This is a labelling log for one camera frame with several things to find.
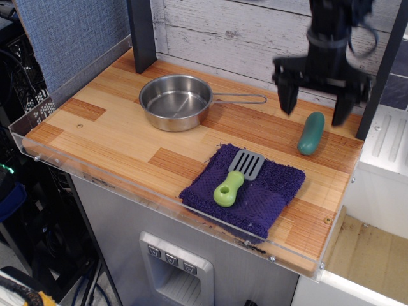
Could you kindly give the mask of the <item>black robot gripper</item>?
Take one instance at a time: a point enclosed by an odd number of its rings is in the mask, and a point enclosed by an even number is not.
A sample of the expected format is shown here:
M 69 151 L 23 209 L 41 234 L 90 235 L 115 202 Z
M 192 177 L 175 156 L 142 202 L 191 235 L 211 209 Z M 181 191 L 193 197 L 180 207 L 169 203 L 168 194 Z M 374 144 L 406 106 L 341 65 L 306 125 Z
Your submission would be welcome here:
M 272 78 L 277 86 L 280 108 L 290 115 L 301 87 L 335 94 L 337 101 L 331 124 L 341 126 L 356 100 L 368 101 L 375 78 L 348 63 L 346 48 L 351 47 L 350 28 L 329 35 L 310 28 L 307 39 L 307 55 L 273 60 L 275 72 Z

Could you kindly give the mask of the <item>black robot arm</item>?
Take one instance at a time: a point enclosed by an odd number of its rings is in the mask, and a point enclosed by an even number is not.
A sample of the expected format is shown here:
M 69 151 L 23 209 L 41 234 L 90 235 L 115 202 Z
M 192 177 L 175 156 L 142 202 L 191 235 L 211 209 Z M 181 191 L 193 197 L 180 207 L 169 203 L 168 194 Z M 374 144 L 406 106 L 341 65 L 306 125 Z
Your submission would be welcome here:
M 277 86 L 280 108 L 286 114 L 297 103 L 299 88 L 333 94 L 337 97 L 333 126 L 342 125 L 354 105 L 367 102 L 374 77 L 351 66 L 346 50 L 352 47 L 352 29 L 362 26 L 372 12 L 371 1 L 310 1 L 312 22 L 307 30 L 308 53 L 304 57 L 277 57 L 272 79 Z

